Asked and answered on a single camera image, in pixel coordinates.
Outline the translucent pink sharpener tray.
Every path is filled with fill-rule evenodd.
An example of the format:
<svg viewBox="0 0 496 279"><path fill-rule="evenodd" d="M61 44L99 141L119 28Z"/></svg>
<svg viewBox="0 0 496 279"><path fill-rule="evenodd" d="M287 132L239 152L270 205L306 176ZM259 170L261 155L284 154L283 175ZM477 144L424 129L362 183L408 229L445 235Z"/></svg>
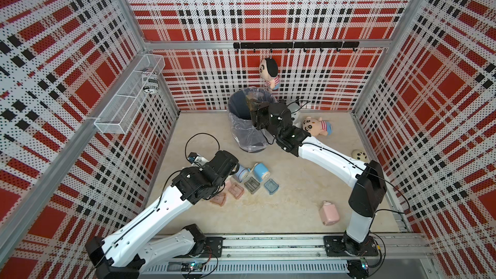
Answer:
<svg viewBox="0 0 496 279"><path fill-rule="evenodd" d="M216 204L220 207L224 206L227 200L226 193L220 192L216 196L210 199L210 202Z"/></svg>

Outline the grey bin with plastic liner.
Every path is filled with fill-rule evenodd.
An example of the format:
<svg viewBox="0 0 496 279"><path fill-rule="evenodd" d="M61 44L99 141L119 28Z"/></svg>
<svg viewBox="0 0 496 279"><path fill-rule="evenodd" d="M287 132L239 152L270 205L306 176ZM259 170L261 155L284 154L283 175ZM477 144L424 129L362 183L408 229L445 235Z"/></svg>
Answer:
<svg viewBox="0 0 496 279"><path fill-rule="evenodd" d="M270 91L258 87L248 87L238 90L228 99L227 111L231 120L231 134L238 146L245 152L257 153L263 151L269 144L266 140L266 134L256 130L253 126L246 100L246 94L250 91L263 92L263 102L276 102L276 98Z"/></svg>

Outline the blue sharpener front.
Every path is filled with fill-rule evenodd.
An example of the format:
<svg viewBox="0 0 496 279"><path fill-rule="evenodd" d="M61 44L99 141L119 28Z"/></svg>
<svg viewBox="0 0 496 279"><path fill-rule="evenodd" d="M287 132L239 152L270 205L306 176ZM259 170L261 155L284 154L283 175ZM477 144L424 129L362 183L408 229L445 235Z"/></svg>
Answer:
<svg viewBox="0 0 496 279"><path fill-rule="evenodd" d="M249 173L251 172L250 168L239 166L238 171L232 176L238 183L242 183Z"/></svg>

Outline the blue sharpener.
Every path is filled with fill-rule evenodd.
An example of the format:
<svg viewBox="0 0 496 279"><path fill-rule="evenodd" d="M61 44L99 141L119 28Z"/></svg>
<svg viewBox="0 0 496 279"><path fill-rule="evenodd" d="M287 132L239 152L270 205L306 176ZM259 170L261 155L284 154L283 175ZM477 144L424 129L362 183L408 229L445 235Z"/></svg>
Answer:
<svg viewBox="0 0 496 279"><path fill-rule="evenodd" d="M238 183L242 183L249 173L251 172L250 168L239 166L238 171L232 176Z"/></svg>
<svg viewBox="0 0 496 279"><path fill-rule="evenodd" d="M259 182L263 183L270 177L269 169L263 163L256 163L252 168L253 177Z"/></svg>

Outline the translucent grey sharpener tray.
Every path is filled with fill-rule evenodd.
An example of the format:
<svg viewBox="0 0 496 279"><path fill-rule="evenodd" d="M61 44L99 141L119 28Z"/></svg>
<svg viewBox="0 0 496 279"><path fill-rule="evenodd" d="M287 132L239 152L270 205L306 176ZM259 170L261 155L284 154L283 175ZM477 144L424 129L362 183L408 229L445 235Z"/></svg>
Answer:
<svg viewBox="0 0 496 279"><path fill-rule="evenodd" d="M255 178L250 177L244 182L244 186L252 195L254 195L260 188L260 182Z"/></svg>

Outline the translucent blue sharpener tray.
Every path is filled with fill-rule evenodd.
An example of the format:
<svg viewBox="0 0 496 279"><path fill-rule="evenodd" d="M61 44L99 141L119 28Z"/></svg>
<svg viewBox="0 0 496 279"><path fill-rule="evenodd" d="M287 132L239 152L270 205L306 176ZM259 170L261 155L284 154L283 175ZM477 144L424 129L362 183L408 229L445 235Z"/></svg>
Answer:
<svg viewBox="0 0 496 279"><path fill-rule="evenodd" d="M277 184L273 179L268 179L263 186L270 195L274 195L279 189L279 184Z"/></svg>

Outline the pink sharpener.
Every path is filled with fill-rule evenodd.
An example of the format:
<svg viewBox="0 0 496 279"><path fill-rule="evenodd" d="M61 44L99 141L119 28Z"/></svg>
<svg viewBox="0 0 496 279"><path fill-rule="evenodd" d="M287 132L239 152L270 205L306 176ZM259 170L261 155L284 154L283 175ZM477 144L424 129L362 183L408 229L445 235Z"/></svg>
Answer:
<svg viewBox="0 0 496 279"><path fill-rule="evenodd" d="M320 220L324 226L332 226L340 221L340 215L338 213L335 204L330 201L324 201L321 208L319 209Z"/></svg>

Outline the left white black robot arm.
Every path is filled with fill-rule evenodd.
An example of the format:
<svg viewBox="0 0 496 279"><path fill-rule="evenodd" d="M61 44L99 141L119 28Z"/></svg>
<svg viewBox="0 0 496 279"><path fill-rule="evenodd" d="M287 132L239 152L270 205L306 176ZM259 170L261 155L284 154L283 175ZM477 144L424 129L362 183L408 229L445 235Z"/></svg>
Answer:
<svg viewBox="0 0 496 279"><path fill-rule="evenodd" d="M207 238L196 224L172 236L153 238L177 216L201 200L221 191L226 179L238 172L238 159L219 150L212 160L191 153L191 166L175 171L159 198L127 225L104 238L96 236L86 250L97 278L138 278L161 262L182 256L213 255Z"/></svg>

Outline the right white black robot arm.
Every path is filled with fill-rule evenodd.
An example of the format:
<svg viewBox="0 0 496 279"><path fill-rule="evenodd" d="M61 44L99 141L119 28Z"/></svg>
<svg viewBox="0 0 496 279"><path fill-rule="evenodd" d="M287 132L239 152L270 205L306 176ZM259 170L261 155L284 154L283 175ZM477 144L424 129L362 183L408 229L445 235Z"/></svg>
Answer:
<svg viewBox="0 0 496 279"><path fill-rule="evenodd" d="M370 228L387 191L380 164L355 160L294 126L285 103L248 98L247 105L255 129L266 130L282 150L321 166L352 188L348 200L352 214L342 242L347 254L362 255L371 244Z"/></svg>

